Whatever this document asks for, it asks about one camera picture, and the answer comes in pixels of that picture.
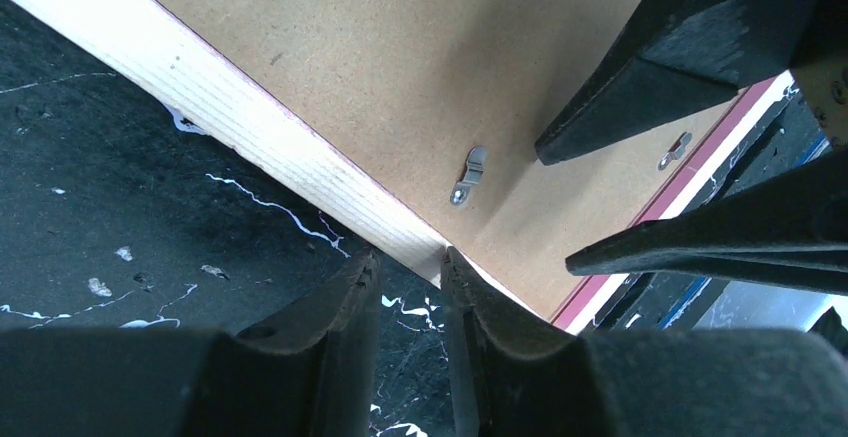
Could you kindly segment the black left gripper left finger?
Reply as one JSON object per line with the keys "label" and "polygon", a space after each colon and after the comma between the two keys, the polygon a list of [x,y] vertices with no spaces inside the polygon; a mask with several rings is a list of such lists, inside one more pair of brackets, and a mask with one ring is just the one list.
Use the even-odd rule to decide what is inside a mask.
{"label": "black left gripper left finger", "polygon": [[364,436],[381,266],[364,250],[237,334],[43,328],[1,335],[5,436]]}

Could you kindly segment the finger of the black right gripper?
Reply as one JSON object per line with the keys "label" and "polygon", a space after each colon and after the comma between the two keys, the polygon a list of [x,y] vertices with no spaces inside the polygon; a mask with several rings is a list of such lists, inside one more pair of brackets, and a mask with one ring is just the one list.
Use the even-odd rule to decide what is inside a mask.
{"label": "finger of the black right gripper", "polygon": [[820,0],[641,0],[535,143],[554,165],[725,103],[790,67]]}
{"label": "finger of the black right gripper", "polygon": [[674,272],[844,295],[847,152],[567,257],[573,275]]}

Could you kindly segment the pink wooden picture frame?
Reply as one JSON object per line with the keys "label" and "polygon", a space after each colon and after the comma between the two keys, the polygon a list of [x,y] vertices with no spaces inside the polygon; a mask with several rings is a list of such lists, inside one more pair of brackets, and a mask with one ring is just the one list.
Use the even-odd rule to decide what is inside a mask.
{"label": "pink wooden picture frame", "polygon": [[[11,1],[421,277],[437,280],[441,250],[455,245],[157,0]],[[678,214],[791,82],[784,73],[724,103],[722,118],[665,169],[669,178],[631,223]],[[622,281],[576,277],[578,286],[545,317],[465,255],[495,287],[572,333]]]}

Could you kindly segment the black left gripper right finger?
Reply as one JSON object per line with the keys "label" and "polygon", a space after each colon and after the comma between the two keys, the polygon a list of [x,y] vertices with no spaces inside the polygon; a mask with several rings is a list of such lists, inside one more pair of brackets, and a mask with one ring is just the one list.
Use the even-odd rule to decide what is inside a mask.
{"label": "black left gripper right finger", "polygon": [[788,329],[566,333],[441,263],[460,436],[843,436],[847,363]]}

